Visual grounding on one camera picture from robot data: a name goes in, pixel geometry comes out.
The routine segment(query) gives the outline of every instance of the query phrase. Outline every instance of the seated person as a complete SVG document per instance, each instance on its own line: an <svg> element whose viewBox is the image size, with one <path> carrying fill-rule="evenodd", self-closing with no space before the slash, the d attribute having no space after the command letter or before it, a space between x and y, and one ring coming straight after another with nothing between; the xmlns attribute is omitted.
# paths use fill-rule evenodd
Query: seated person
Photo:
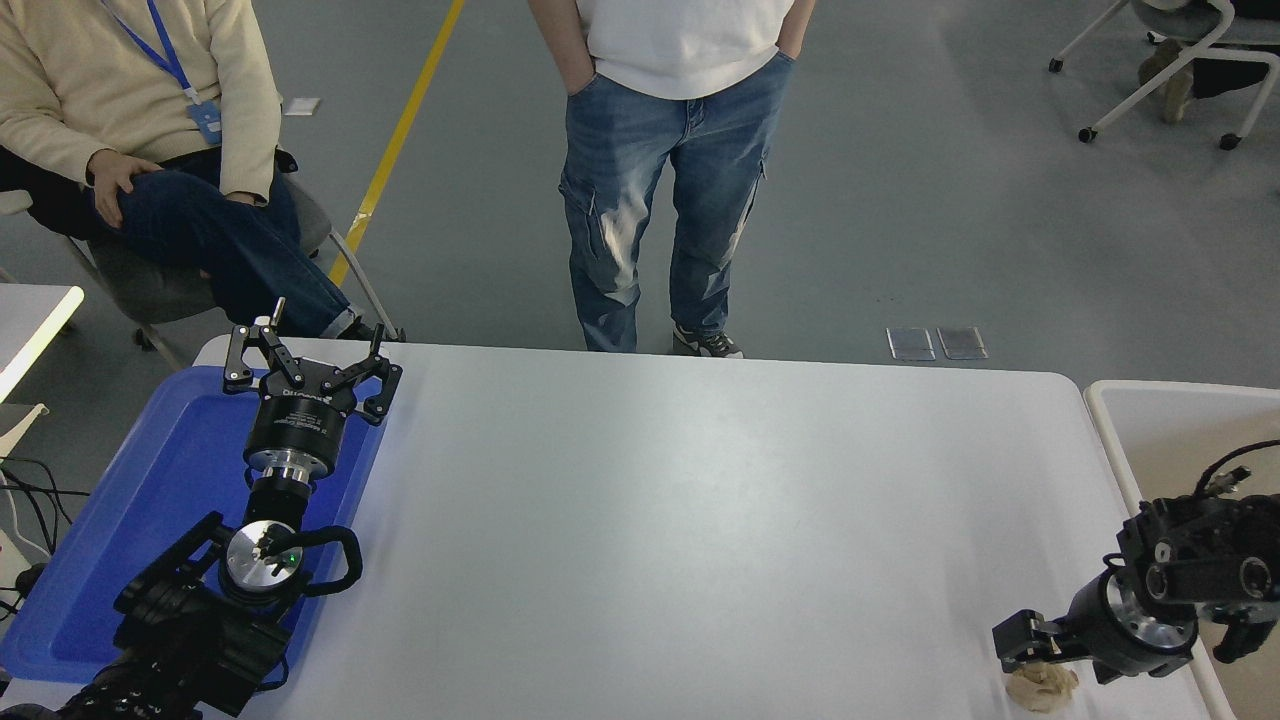
<svg viewBox="0 0 1280 720"><path fill-rule="evenodd" d="M1158 0L1149 4L1162 10L1176 10L1192 3L1207 6L1203 0ZM1280 20L1280 0L1231 0L1231 5L1235 6L1236 18ZM1147 85L1147 81L1178 59L1179 51L1181 51L1181 45L1176 40L1169 38L1161 42L1156 47L1155 55L1143 60L1138 68L1138 83ZM1197 58L1174 73L1174 77L1165 81L1161 87L1160 92L1165 100L1161 118L1169 124L1178 124L1183 120L1192 100L1215 97L1231 90L1249 87L1262 82L1266 76L1267 65L1265 63Z"/></svg>
<svg viewBox="0 0 1280 720"><path fill-rule="evenodd" d="M0 146L86 186L100 234L200 268L230 320L285 297L284 334L369 337L298 246L279 133L250 0L0 0Z"/></svg>

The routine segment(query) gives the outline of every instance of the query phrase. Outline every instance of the cargo pocket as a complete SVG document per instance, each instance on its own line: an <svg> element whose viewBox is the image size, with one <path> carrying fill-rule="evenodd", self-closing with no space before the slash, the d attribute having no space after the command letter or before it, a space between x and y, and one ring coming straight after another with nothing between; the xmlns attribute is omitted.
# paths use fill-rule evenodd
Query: cargo pocket
<svg viewBox="0 0 1280 720"><path fill-rule="evenodd" d="M751 217L751 208L755 208L755 193L760 190L760 182L765 178L764 174L764 158L760 158L760 172L755 176L755 182L751 183L751 192L746 196L746 205L742 208L742 217L737 220L737 232L735 237L742 234L746 229L746 219Z"/></svg>
<svg viewBox="0 0 1280 720"><path fill-rule="evenodd" d="M599 260L604 247L604 225L595 211L595 190L561 173L559 191L564 196L564 217L573 251Z"/></svg>

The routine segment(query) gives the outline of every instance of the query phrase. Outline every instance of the blue jeans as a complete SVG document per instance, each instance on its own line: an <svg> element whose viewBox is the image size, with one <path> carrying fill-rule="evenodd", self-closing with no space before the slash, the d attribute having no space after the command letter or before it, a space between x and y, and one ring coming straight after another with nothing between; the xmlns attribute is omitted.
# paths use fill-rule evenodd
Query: blue jeans
<svg viewBox="0 0 1280 720"><path fill-rule="evenodd" d="M652 97L603 76L570 96L559 190L588 350L636 350L640 237L668 159L678 214L671 318L700 334L724 328L730 261L764 174L794 64L778 53L742 82L696 100Z"/></svg>
<svg viewBox="0 0 1280 720"><path fill-rule="evenodd" d="M297 209L279 172L271 201L255 208L218 190L220 150L161 165L161 172L134 176L132 193L116 195L124 227L111 234L129 250L160 265L209 273L214 301L233 323L270 315L284 297L283 334L332 337L351 324L351 302L298 246ZM92 206L92 188L86 199Z"/></svg>

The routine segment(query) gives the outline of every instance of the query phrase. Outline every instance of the robotic arm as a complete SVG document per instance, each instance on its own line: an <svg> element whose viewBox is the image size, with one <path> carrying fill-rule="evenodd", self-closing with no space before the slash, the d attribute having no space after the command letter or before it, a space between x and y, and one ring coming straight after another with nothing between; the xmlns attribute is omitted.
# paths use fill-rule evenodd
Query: robotic arm
<svg viewBox="0 0 1280 720"><path fill-rule="evenodd" d="M0 711L0 720L195 720L200 702L239 715L256 692L288 679L291 632L282 621L289 611L303 597L342 592L360 578L355 533L302 532L302 516L315 482L334 469L347 418L380 424L402 370L379 352L381 325L369 356L348 368L293 357L275 334L282 310L283 300L273 318L233 331L223 372L224 392L256 389L261 397L244 447L246 478L259 477L241 524L227 527L210 512L129 583L114 603L124 615L113 641L122 655L61 710L24 705ZM247 348L268 361L256 382L243 360ZM357 407L355 389L369 378L379 378L381 389ZM342 546L347 574L311 583L303 553L330 542ZM211 571L220 593L204 582ZM276 666L284 679L266 683Z"/></svg>
<svg viewBox="0 0 1280 720"><path fill-rule="evenodd" d="M1120 552L1080 588L1062 618L1023 610L992 629L1005 673L1033 662L1092 659L1098 683L1162 678L1192 659L1197 618L1228 626L1220 662L1258 650L1280 618L1280 495L1226 500L1248 478L1206 470L1196 492L1143 502L1116 536Z"/></svg>

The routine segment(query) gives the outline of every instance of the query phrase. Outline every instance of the chair leg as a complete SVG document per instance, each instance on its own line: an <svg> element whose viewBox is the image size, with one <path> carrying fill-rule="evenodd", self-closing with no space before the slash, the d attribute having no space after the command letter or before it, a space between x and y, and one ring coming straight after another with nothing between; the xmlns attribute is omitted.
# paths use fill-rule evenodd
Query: chair leg
<svg viewBox="0 0 1280 720"><path fill-rule="evenodd" d="M1226 29L1231 26L1231 20L1235 19L1235 10L1231 6L1230 0L1208 0L1208 4L1213 5L1213 8L1219 12L1217 26L1215 26L1208 35L1196 42L1196 45L1183 47L1183 51L1178 54L1178 59L1170 63L1165 69L1160 70L1156 77L1147 81L1147 85L1135 90L1129 97L1125 97L1124 101L1112 108L1110 113L1102 115L1098 122L1082 129L1079 133L1080 142L1092 142L1100 132L1119 119L1120 115L1128 113L1129 109L1140 102L1143 97L1151 95L1156 91L1156 88L1165 85L1165 81L1174 77L1178 70L1185 68L1187 64L1196 58L1204 58L1208 54L1213 44L1222 37Z"/></svg>
<svg viewBox="0 0 1280 720"><path fill-rule="evenodd" d="M155 350L156 352L159 352L160 356L164 357L165 363L169 364L169 368L172 368L173 372L175 373L187 366L180 360L178 360L178 355L173 351L173 347L164 337L160 336L160 332L156 331L155 327L151 324L142 323L141 325L138 325L138 329L133 336L133 342L136 342L138 347L143 350Z"/></svg>
<svg viewBox="0 0 1280 720"><path fill-rule="evenodd" d="M1226 133L1219 142L1219 147L1222 150L1234 150L1242 140L1249 137L1249 133L1253 132L1253 123L1258 120L1258 114L1262 113L1262 106L1266 104L1267 97L1271 96L1271 90L1276 85L1276 78L1280 77L1280 73L1277 73L1277 70L1280 70L1280 58L1271 53L1258 50L1230 50L1225 47L1212 47L1206 50L1202 58L1267 64L1267 76L1262 78L1262 82L1258 85L1258 94L1253 97L1253 105L1249 106L1249 114L1244 117L1244 122L1240 124L1240 132Z"/></svg>
<svg viewBox="0 0 1280 720"><path fill-rule="evenodd" d="M1075 46L1079 45L1080 42L1083 42L1084 38L1087 38L1091 35L1093 35L1100 27L1107 24L1107 22L1111 18L1116 17L1116 13L1119 13L1120 10L1123 10L1124 6L1128 5L1128 4L1129 4L1129 0L1116 0L1116 3L1114 5L1111 5L1110 8L1107 8L1106 13L1102 13L1102 15L1098 17L1098 19L1093 20L1093 23L1089 24L1089 27L1084 28L1084 32L1082 32L1080 35L1078 35L1075 37L1075 40L1073 40L1071 42L1069 42L1068 46L1064 47L1062 50L1060 50L1057 55L1053 55L1053 59L1050 60L1050 63L1048 63L1048 72L1056 73L1056 72L1061 70L1062 69L1062 63L1066 60L1066 56L1070 55L1073 50L1075 50Z"/></svg>
<svg viewBox="0 0 1280 720"><path fill-rule="evenodd" d="M374 306L374 313L378 314L378 319L387 327L387 338L403 341L403 333L396 328L394 323L392 323L390 316L387 314L387 309L383 307L381 300L379 300L378 293L374 292L372 283L369 282L369 275L365 274L365 269L360 265L360 261L356 260L356 254L347 247L346 238L343 238L338 231L333 231L329 233L329 240L333 241L333 243L338 247L338 252L342 252L342 256L347 259L347 264L351 265L351 272L356 275L356 282L360 283L360 290L365 293L365 297L369 299L369 304Z"/></svg>

